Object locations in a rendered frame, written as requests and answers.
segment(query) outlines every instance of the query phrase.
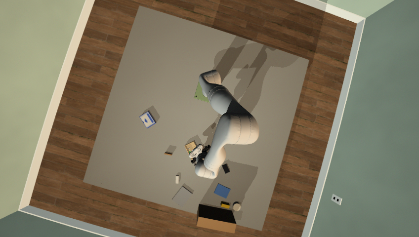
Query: blue square object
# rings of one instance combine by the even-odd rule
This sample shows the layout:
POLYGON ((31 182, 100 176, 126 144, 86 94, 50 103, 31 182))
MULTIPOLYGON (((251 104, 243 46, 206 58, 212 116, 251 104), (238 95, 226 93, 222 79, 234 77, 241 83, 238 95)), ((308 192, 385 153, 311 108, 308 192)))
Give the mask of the blue square object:
POLYGON ((140 119, 141 119, 141 121, 143 121, 146 128, 149 128, 149 127, 153 126, 154 124, 156 124, 154 119, 151 117, 150 112, 148 112, 148 111, 145 114, 141 115, 140 119))
POLYGON ((217 187, 215 188, 214 193, 223 198, 227 198, 228 194, 230 193, 230 189, 226 186, 218 184, 217 187))

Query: gray rug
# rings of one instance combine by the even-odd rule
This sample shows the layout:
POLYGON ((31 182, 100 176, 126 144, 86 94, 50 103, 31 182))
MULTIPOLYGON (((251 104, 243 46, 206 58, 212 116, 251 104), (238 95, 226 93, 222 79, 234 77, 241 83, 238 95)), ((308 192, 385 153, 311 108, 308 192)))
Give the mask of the gray rug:
POLYGON ((233 210, 238 201, 237 224, 262 230, 307 66, 306 59, 140 7, 84 182, 191 213, 221 201, 233 210), (221 117, 195 98, 199 74, 212 69, 260 128, 255 143, 225 146, 230 172, 214 180, 195 174, 184 148, 193 140, 211 144, 221 117), (145 111, 156 121, 150 128, 139 118, 145 111), (230 188, 227 198, 214 194, 217 184, 230 188), (172 199, 182 186, 192 194, 180 206, 172 199))

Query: electrical outlet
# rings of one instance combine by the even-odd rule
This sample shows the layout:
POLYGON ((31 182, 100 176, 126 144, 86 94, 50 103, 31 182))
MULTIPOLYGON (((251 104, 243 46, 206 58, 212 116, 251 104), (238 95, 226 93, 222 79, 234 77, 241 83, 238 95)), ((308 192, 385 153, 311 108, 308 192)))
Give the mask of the electrical outlet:
POLYGON ((339 206, 342 203, 342 199, 334 194, 332 194, 332 201, 336 202, 339 206))

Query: wooden floor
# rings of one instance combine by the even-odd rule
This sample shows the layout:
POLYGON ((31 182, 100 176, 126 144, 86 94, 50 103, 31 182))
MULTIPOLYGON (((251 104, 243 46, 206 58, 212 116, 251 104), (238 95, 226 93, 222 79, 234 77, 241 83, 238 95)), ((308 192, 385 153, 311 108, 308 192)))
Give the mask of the wooden floor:
POLYGON ((356 24, 294 0, 96 0, 76 54, 31 206, 138 237, 299 237, 307 218, 356 24), (196 214, 83 183, 139 6, 309 59, 262 231, 196 227, 196 214))

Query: robotic arm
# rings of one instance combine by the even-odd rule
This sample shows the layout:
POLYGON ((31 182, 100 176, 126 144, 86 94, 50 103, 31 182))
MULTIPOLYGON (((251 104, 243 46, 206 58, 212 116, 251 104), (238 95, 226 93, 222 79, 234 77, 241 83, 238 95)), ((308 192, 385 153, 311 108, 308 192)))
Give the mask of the robotic arm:
POLYGON ((206 153, 204 148, 196 159, 195 173, 200 177, 215 179, 225 161, 224 146, 254 143, 259 138, 259 126, 256 119, 221 85, 221 76, 216 70, 202 73, 199 83, 202 94, 222 116, 215 129, 211 149, 206 153))

